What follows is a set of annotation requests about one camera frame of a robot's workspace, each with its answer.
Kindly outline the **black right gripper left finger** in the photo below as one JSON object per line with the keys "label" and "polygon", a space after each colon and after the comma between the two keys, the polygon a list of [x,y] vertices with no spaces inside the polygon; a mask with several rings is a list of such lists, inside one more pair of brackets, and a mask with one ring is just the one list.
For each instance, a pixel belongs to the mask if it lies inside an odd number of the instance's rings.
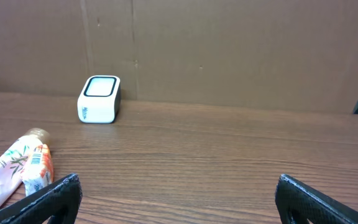
{"label": "black right gripper left finger", "polygon": [[0,224],[74,224],[82,199],[80,180],[72,173],[0,210]]}

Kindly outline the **small orange candy pack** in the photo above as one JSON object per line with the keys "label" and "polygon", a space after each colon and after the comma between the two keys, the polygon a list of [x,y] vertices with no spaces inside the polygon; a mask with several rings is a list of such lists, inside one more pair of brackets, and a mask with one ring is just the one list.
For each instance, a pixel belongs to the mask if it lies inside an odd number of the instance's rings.
{"label": "small orange candy pack", "polygon": [[46,144],[37,146],[29,156],[21,171],[20,178],[24,184],[25,196],[50,185],[54,170],[50,149]]}

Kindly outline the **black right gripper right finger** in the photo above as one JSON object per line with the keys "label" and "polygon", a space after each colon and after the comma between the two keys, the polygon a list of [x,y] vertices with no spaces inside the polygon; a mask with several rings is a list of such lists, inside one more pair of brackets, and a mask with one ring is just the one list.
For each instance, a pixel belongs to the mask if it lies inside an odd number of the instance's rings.
{"label": "black right gripper right finger", "polygon": [[279,177],[275,204],[282,223],[358,223],[358,211],[287,174]]}

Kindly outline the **white cream tube gold cap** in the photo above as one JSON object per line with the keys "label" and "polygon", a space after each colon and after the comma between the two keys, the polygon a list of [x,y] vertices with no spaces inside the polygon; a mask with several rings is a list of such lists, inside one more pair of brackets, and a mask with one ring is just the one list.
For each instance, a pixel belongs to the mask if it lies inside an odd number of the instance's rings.
{"label": "white cream tube gold cap", "polygon": [[21,184],[20,172],[30,153],[49,143],[50,134],[39,128],[28,130],[0,156],[0,207]]}

